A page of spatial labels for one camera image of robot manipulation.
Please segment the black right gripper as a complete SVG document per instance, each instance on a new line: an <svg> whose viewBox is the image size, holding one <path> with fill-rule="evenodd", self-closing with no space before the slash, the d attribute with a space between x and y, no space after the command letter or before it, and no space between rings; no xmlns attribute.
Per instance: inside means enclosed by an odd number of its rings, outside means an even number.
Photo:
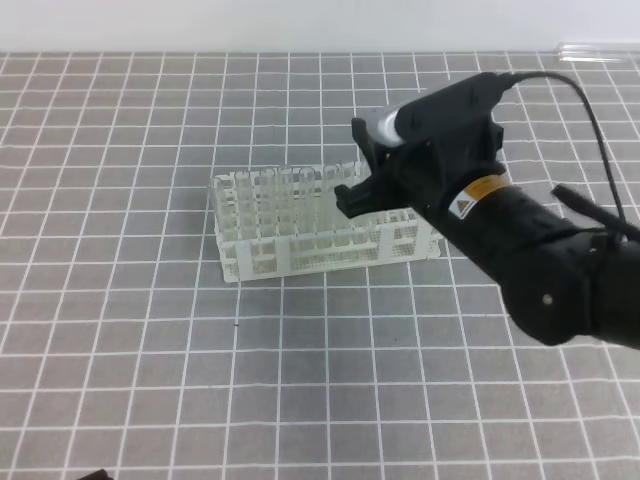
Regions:
<svg viewBox="0 0 640 480"><path fill-rule="evenodd" d="M411 207L427 218L471 181L500 175L497 161L504 128L491 117L434 137L387 147L375 141L361 118L351 121L352 137L371 174L360 183L334 188L337 208L348 218Z"/></svg>

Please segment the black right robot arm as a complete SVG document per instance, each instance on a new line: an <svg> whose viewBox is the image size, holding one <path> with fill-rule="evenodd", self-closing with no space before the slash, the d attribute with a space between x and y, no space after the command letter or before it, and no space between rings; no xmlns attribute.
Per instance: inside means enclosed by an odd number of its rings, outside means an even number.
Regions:
<svg viewBox="0 0 640 480"><path fill-rule="evenodd" d="M637 348L639 246L580 227L509 183L498 162L504 131L491 117L395 148L352 136L370 176L336 189L348 217L411 208L501 289L528 336L549 345L578 335Z"/></svg>

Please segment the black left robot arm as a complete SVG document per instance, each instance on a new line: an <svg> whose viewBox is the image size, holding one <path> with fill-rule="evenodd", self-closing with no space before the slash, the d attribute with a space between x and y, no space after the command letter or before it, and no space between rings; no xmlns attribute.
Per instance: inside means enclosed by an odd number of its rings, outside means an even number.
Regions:
<svg viewBox="0 0 640 480"><path fill-rule="evenodd" d="M96 470L77 480L113 480L109 473L105 469Z"/></svg>

